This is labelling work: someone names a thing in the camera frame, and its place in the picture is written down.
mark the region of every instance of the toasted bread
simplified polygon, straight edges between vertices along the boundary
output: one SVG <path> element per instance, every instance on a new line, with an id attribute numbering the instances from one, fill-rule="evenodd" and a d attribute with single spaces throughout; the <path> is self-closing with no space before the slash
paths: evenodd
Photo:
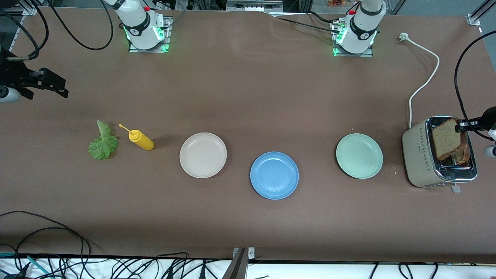
<path id="1" fill-rule="evenodd" d="M 456 155 L 457 164 L 470 159 L 467 132 L 457 133 L 455 126 L 458 119 L 451 118 L 433 129 L 433 140 L 436 158 L 439 161 Z"/>

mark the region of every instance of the yellow squeeze bottle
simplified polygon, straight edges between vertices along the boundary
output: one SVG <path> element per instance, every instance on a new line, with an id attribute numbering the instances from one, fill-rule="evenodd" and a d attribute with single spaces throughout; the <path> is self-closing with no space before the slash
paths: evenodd
<path id="1" fill-rule="evenodd" d="M 152 150 L 153 147 L 155 146 L 153 141 L 149 137 L 145 136 L 145 134 L 143 134 L 141 131 L 139 130 L 129 131 L 129 129 L 124 127 L 122 124 L 119 124 L 119 127 L 126 129 L 129 132 L 129 139 L 133 143 L 141 147 L 142 149 L 148 151 L 148 150 Z"/>

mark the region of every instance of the green lettuce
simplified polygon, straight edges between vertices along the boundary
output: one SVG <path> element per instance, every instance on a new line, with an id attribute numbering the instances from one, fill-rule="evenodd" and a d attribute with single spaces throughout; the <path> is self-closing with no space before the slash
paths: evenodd
<path id="1" fill-rule="evenodd" d="M 103 160 L 110 156 L 110 153 L 117 149 L 117 138 L 110 134 L 111 129 L 109 125 L 97 120 L 100 136 L 96 138 L 88 147 L 88 152 L 91 157 Z"/>

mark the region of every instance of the white power cord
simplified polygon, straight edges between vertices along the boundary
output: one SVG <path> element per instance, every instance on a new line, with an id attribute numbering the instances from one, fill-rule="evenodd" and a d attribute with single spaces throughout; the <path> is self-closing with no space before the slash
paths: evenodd
<path id="1" fill-rule="evenodd" d="M 415 45 L 415 46 L 427 51 L 428 53 L 434 55 L 437 59 L 437 65 L 435 66 L 435 69 L 434 69 L 433 73 L 431 74 L 431 76 L 429 77 L 429 79 L 426 81 L 426 83 L 424 83 L 422 86 L 420 86 L 419 89 L 417 89 L 415 92 L 413 92 L 412 96 L 410 97 L 410 100 L 408 100 L 408 109 L 409 109 L 409 117 L 410 117 L 410 119 L 408 121 L 408 128 L 411 129 L 412 128 L 412 99 L 413 99 L 413 97 L 415 97 L 415 95 L 420 90 L 422 90 L 422 88 L 424 88 L 431 81 L 432 77 L 434 76 L 435 72 L 437 71 L 437 68 L 439 68 L 440 60 L 439 60 L 439 56 L 437 56 L 437 54 L 435 54 L 434 52 L 432 52 L 432 51 L 426 49 L 425 47 L 417 44 L 416 42 L 410 40 L 410 38 L 408 38 L 407 33 L 401 33 L 399 36 L 399 39 L 400 39 L 400 41 L 408 41 L 408 42 L 412 43 L 413 45 Z"/>

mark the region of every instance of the bottle nozzle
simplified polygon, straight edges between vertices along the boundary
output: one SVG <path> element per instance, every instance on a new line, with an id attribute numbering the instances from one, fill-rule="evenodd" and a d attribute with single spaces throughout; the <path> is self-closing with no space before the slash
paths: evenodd
<path id="1" fill-rule="evenodd" d="M 131 131 L 129 131 L 128 128 L 124 127 L 122 124 L 119 124 L 119 127 L 123 128 L 123 129 L 126 129 L 126 131 L 128 131 L 129 133 L 131 133 Z"/>

